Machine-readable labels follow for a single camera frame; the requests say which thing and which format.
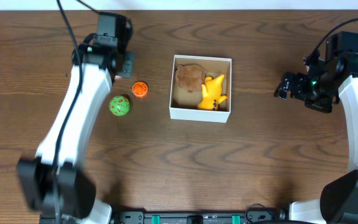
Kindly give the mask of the brown plush toy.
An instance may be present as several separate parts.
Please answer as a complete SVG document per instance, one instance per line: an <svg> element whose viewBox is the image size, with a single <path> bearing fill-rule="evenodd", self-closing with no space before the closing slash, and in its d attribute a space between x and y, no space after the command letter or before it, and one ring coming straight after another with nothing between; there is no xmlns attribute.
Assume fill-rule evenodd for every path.
<svg viewBox="0 0 358 224"><path fill-rule="evenodd" d="M175 71L176 84L189 92L201 91L207 69L198 64L179 65Z"/></svg>

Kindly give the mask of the green number ball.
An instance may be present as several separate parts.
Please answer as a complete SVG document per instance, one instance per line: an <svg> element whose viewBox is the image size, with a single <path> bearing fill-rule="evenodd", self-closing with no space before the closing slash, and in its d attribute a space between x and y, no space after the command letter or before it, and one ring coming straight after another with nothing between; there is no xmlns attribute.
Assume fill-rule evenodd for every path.
<svg viewBox="0 0 358 224"><path fill-rule="evenodd" d="M119 95L113 97L109 102L109 110L115 116L124 116L128 114L131 104L128 98Z"/></svg>

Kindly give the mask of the orange ribbed round toy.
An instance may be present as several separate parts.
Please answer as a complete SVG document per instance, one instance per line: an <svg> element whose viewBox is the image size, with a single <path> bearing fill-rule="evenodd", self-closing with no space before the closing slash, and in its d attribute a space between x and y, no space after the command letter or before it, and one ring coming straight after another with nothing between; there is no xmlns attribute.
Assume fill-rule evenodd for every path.
<svg viewBox="0 0 358 224"><path fill-rule="evenodd" d="M148 94L148 86L146 82L136 82L132 86L132 93L136 98L144 98Z"/></svg>

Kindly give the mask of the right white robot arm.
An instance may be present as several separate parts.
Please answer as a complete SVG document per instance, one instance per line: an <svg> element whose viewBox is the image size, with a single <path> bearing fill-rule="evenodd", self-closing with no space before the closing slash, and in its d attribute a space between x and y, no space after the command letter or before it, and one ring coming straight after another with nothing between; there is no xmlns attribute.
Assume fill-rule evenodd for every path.
<svg viewBox="0 0 358 224"><path fill-rule="evenodd" d="M288 219L300 223L358 223L358 52L335 50L325 60L315 52L304 63L307 73L285 73L274 95L296 98L307 108L323 113L330 113L334 104L341 103L349 158L347 174L326 185L320 198L291 203Z"/></svg>

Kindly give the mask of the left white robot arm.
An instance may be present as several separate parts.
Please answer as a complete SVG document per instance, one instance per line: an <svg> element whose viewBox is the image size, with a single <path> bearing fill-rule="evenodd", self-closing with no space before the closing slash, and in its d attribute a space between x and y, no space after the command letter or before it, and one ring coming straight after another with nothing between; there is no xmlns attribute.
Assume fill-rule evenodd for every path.
<svg viewBox="0 0 358 224"><path fill-rule="evenodd" d="M98 28L71 55L73 67L63 103L34 159L19 159L17 174L27 206L40 223L110 223L112 207L96 198L84 172L86 150L105 98L116 76L129 78L134 53L129 18L99 12Z"/></svg>

